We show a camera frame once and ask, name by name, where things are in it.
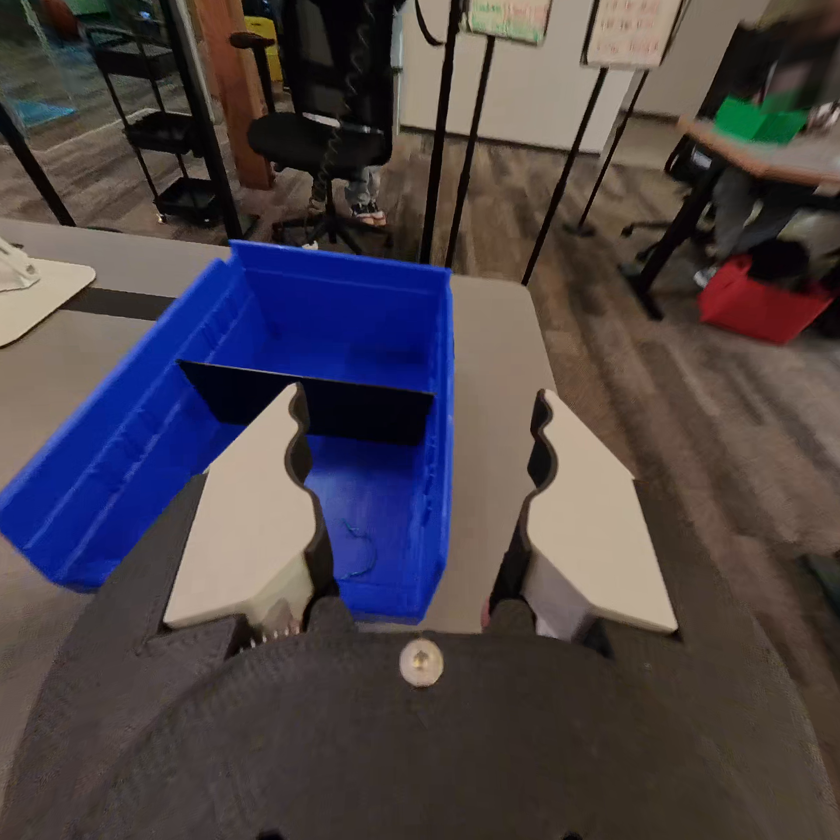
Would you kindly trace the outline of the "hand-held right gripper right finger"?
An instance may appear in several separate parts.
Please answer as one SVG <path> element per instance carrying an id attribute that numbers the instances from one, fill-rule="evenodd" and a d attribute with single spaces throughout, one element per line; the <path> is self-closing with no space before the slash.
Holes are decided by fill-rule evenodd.
<path id="1" fill-rule="evenodd" d="M 526 495 L 487 601 L 522 602 L 537 634 L 580 642 L 600 621 L 669 637 L 675 609 L 632 472 L 549 389 L 534 400 Z"/>

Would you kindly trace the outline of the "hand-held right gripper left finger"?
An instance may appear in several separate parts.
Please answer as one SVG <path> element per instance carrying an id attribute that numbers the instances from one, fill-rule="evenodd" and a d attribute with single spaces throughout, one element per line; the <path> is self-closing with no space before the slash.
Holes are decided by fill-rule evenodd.
<path id="1" fill-rule="evenodd" d="M 308 405 L 294 382 L 206 471 L 163 614 L 170 629 L 244 616 L 257 632 L 300 632 L 333 595 L 333 551 L 312 467 Z"/>

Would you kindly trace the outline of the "black bin divider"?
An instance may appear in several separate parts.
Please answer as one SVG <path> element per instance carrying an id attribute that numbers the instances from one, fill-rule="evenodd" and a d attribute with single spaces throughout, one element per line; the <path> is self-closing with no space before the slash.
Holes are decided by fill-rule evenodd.
<path id="1" fill-rule="evenodd" d="M 178 360 L 222 424 L 247 426 L 290 385 L 306 397 L 309 432 L 387 445 L 420 445 L 435 394 L 316 376 Z"/>

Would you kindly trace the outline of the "large blue plastic bin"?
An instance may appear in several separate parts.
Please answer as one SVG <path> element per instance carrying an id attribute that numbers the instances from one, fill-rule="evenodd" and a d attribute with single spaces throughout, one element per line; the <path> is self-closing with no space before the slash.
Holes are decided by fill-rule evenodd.
<path id="1" fill-rule="evenodd" d="M 2 534 L 51 582 L 92 591 L 246 426 L 178 360 L 435 394 L 417 446 L 311 434 L 334 575 L 352 614 L 421 622 L 448 556 L 455 448 L 446 269 L 237 241 L 150 327 L 2 491 Z"/>

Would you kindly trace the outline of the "red storage bin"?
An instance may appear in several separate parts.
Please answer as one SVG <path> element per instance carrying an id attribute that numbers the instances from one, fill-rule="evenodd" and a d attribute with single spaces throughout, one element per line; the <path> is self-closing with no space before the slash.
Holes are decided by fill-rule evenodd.
<path id="1" fill-rule="evenodd" d="M 697 297 L 699 321 L 745 338 L 786 345 L 838 299 L 817 282 L 803 291 L 754 279 L 751 257 L 726 261 Z"/>

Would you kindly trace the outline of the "white document stand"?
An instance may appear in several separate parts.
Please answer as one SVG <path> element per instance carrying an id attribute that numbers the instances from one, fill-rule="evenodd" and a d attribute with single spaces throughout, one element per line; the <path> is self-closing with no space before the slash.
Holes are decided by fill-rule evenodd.
<path id="1" fill-rule="evenodd" d="M 90 266 L 38 259 L 1 239 L 1 347 L 22 339 L 96 279 Z"/>

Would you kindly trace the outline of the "black stand pole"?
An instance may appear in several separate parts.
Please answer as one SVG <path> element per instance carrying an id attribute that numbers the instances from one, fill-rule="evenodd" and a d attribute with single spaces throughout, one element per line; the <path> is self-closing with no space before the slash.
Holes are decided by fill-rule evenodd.
<path id="1" fill-rule="evenodd" d="M 623 136 L 625 134 L 628 122 L 631 116 L 634 114 L 637 100 L 644 89 L 648 76 L 651 70 L 640 70 L 637 72 L 637 85 L 633 92 L 632 97 L 630 98 L 628 104 L 626 105 L 624 111 L 619 115 L 616 119 L 616 125 L 614 127 L 614 131 L 612 133 L 612 141 L 608 147 L 608 151 L 603 156 L 603 161 L 601 165 L 601 169 L 598 173 L 598 176 L 595 179 L 594 185 L 591 189 L 591 193 L 584 205 L 583 211 L 578 219 L 578 221 L 574 224 L 567 223 L 563 226 L 563 229 L 566 233 L 578 237 L 578 238 L 591 238 L 595 235 L 595 227 L 589 223 L 589 216 L 595 202 L 595 199 L 601 190 L 602 184 L 606 178 L 606 174 L 609 171 L 613 157 L 616 153 L 618 145 L 621 143 Z"/>
<path id="2" fill-rule="evenodd" d="M 466 197 L 469 189 L 469 179 L 471 174 L 472 163 L 478 140 L 478 131 L 480 126 L 480 119 L 484 108 L 484 101 L 487 94 L 487 85 L 490 75 L 491 62 L 494 56 L 497 39 L 493 36 L 486 37 L 486 46 L 484 56 L 482 59 L 479 84 L 476 93 L 476 102 L 472 115 L 472 120 L 469 128 L 469 135 L 465 147 L 465 157 L 461 168 L 461 173 L 458 179 L 458 187 L 455 200 L 455 209 L 449 230 L 448 245 L 445 255 L 445 267 L 451 268 L 455 259 L 455 252 L 458 243 L 458 236 L 460 224 L 463 216 L 463 210 L 466 204 Z"/>
<path id="3" fill-rule="evenodd" d="M 529 285 L 530 279 L 532 278 L 532 273 L 538 263 L 544 242 L 550 231 L 554 215 L 556 214 L 559 205 L 564 197 L 566 187 L 570 180 L 572 167 L 574 166 L 577 156 L 581 150 L 581 143 L 589 127 L 590 120 L 592 119 L 592 114 L 595 110 L 595 105 L 604 87 L 607 73 L 608 69 L 606 67 L 600 68 L 597 72 L 597 76 L 595 78 L 595 83 L 591 90 L 590 97 L 584 108 L 583 115 L 581 117 L 581 121 L 579 123 L 576 134 L 574 136 L 572 145 L 565 157 L 565 162 L 563 163 L 563 169 L 561 171 L 560 178 L 553 189 L 548 209 L 545 215 L 543 216 L 539 233 L 534 241 L 532 251 L 528 259 L 528 263 L 526 265 L 526 269 L 523 272 L 521 278 L 521 285 L 523 287 L 527 287 Z"/>
<path id="4" fill-rule="evenodd" d="M 447 34 L 444 42 L 444 58 L 437 97 L 434 142 L 427 179 L 423 232 L 418 255 L 419 261 L 425 265 L 430 263 L 432 255 L 434 228 L 438 206 L 438 193 L 443 167 L 450 92 L 455 69 L 455 45 L 459 29 L 461 6 L 462 3 L 460 1 L 449 2 Z"/>

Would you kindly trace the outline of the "black office chair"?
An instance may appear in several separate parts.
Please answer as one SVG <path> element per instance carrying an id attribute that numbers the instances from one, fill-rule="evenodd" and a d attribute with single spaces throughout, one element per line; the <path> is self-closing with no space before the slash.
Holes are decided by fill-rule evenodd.
<path id="1" fill-rule="evenodd" d="M 270 241 L 318 249 L 322 241 L 364 251 L 354 233 L 381 237 L 389 254 L 394 236 L 388 224 L 371 227 L 352 219 L 344 189 L 369 166 L 387 164 L 393 153 L 395 26 L 404 2 L 280 2 L 277 40 L 280 68 L 291 109 L 281 111 L 269 91 L 266 50 L 270 39 L 255 33 L 232 35 L 249 47 L 258 67 L 267 112 L 248 130 L 250 148 L 276 173 L 311 177 L 311 194 L 301 217 L 273 223 Z"/>

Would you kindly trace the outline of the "black rolling cart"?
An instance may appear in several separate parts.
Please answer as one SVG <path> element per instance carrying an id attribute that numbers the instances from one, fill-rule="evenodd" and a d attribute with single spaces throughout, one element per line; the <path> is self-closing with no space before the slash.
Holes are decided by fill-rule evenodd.
<path id="1" fill-rule="evenodd" d="M 119 116 L 122 132 L 140 165 L 153 199 L 160 224 L 177 218 L 183 222 L 210 228 L 221 222 L 222 211 L 213 181 L 190 175 L 185 158 L 204 157 L 196 122 L 191 113 L 169 110 L 161 94 L 160 83 L 179 75 L 175 54 L 161 37 L 138 34 L 112 25 L 86 28 L 86 39 L 113 107 Z M 146 82 L 155 108 L 139 117 L 130 117 L 119 98 L 113 79 Z M 178 177 L 160 190 L 144 159 L 144 153 L 166 154 L 175 159 Z"/>

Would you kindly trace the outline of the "wooden edged table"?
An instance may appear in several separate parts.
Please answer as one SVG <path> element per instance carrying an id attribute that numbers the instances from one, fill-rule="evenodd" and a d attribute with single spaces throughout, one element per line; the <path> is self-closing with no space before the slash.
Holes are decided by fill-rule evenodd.
<path id="1" fill-rule="evenodd" d="M 681 204 L 662 238 L 639 267 L 619 267 L 641 309 L 654 321 L 664 314 L 652 295 L 652 288 L 669 258 L 695 230 L 708 205 L 720 173 L 733 167 L 764 182 L 811 187 L 805 206 L 828 213 L 838 212 L 839 152 L 838 131 L 807 134 L 787 145 L 741 141 L 721 132 L 708 119 L 680 117 L 677 130 L 710 157 L 708 171 Z"/>

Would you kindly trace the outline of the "green plastic bin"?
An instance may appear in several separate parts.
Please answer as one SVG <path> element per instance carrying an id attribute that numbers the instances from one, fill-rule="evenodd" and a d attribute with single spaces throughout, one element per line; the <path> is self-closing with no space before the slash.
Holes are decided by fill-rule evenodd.
<path id="1" fill-rule="evenodd" d="M 720 133 L 744 142 L 786 145 L 803 131 L 810 112 L 764 111 L 751 100 L 726 97 L 717 110 L 713 124 Z"/>

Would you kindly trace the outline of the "white sign board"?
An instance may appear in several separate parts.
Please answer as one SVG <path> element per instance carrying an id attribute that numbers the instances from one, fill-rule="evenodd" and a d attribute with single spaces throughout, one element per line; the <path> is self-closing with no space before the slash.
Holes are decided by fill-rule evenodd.
<path id="1" fill-rule="evenodd" d="M 660 67 L 686 5 L 687 1 L 594 1 L 581 65 L 622 70 Z"/>

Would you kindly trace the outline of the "sign board with green writing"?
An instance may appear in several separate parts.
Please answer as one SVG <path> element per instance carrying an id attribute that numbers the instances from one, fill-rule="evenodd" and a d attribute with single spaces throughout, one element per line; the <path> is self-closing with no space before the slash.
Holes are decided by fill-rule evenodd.
<path id="1" fill-rule="evenodd" d="M 552 1 L 464 1 L 458 29 L 472 35 L 541 46 L 552 4 Z"/>

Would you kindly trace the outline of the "wooden post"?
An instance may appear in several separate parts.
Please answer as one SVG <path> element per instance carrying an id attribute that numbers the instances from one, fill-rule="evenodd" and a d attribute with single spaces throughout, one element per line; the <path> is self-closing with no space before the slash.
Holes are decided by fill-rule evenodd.
<path id="1" fill-rule="evenodd" d="M 248 142 L 251 123 L 266 112 L 256 60 L 249 47 L 240 49 L 230 42 L 232 35 L 249 35 L 242 3 L 195 1 L 192 5 L 238 181 L 250 190 L 267 192 L 274 185 L 273 171 Z"/>

